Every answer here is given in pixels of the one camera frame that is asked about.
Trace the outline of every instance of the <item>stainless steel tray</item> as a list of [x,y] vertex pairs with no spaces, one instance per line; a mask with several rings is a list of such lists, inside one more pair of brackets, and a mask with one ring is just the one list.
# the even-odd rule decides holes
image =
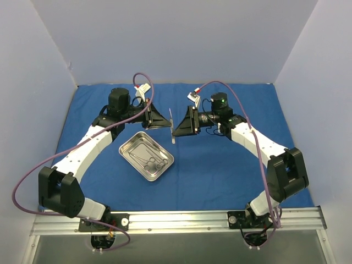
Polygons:
[[174,157],[143,131],[124,143],[119,153],[150,182],[174,163]]

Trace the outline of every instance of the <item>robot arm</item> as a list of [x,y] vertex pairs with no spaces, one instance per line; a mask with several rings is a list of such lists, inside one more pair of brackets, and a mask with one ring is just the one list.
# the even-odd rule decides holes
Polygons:
[[[90,139],[80,148],[72,150],[52,168],[43,167],[38,175],[39,204],[67,217],[80,217],[110,222],[110,208],[106,205],[84,197],[79,183],[95,158],[122,132],[125,125],[104,131],[93,137],[111,124],[130,118],[146,107],[148,99],[144,93],[148,84],[143,85],[143,91],[137,90],[137,96],[142,98],[140,106],[130,104],[127,89],[115,88],[109,95],[108,105],[104,106],[99,116],[93,121],[81,142]],[[142,123],[145,129],[169,127],[171,123],[151,104],[145,114],[133,119],[131,123]]]
[[[257,157],[256,142],[246,119],[234,114],[228,106],[226,93],[211,96],[211,111],[198,112],[200,97],[196,91],[188,95],[196,106],[188,106],[183,121],[172,135],[197,135],[202,127],[217,125],[218,132],[249,150]],[[262,161],[267,168],[267,184],[272,207],[278,206],[288,197],[295,195],[309,184],[300,150],[281,146],[255,130]],[[269,213],[265,191],[246,205],[247,220],[252,226],[259,224]]]

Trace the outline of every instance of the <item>blue mat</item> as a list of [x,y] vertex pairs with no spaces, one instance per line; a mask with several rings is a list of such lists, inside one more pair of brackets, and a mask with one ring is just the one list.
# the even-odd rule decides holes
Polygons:
[[[66,119],[58,152],[76,145],[101,108],[107,104],[114,87],[125,87],[135,95],[132,85],[80,86],[74,95]],[[199,87],[196,84],[156,84],[154,105],[169,119],[171,108],[175,127],[182,121],[190,105],[187,94]],[[231,87],[238,94],[253,126],[278,144],[293,147],[292,137],[282,113],[273,85],[238,85]],[[200,93],[202,98],[219,91],[221,85],[210,85]],[[242,114],[228,92],[229,105],[234,113]],[[205,102],[205,110],[210,104]],[[227,138],[200,135],[176,138],[171,142],[170,128],[146,131],[174,157],[174,164],[154,182],[147,181],[118,152],[138,131],[141,124],[127,124],[125,130],[93,162],[81,181],[86,197],[111,206],[116,211],[173,211],[173,210],[236,210],[263,190],[259,163],[249,151]],[[314,206],[308,190],[287,199],[283,207]]]

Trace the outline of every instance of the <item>forceps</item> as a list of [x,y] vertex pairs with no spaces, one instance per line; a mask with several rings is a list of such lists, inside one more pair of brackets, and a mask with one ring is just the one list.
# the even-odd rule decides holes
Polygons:
[[155,168],[157,170],[160,170],[162,167],[164,167],[167,163],[168,163],[168,160],[167,159],[156,159],[156,157],[153,155],[152,152],[150,152],[149,150],[146,150],[150,155],[151,157],[149,159],[144,159],[144,158],[141,158],[139,156],[137,156],[136,154],[134,153],[129,153],[129,155],[131,155],[132,157],[136,158],[137,160],[139,160],[140,162],[142,162],[143,164],[140,164],[143,169],[145,169],[146,171],[149,171],[150,170],[150,165],[149,163],[153,163],[155,164]]

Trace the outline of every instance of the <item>gray wall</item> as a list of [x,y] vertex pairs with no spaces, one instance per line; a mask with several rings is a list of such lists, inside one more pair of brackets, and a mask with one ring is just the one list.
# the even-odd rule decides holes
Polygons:
[[77,84],[274,82],[317,0],[32,0]]
[[352,2],[320,0],[277,81],[338,263],[351,263]]
[[[12,188],[54,154],[75,85],[30,1],[1,4],[0,256],[1,263],[20,263],[34,217],[12,204]],[[31,209],[36,185],[32,175],[19,190],[18,200]]]

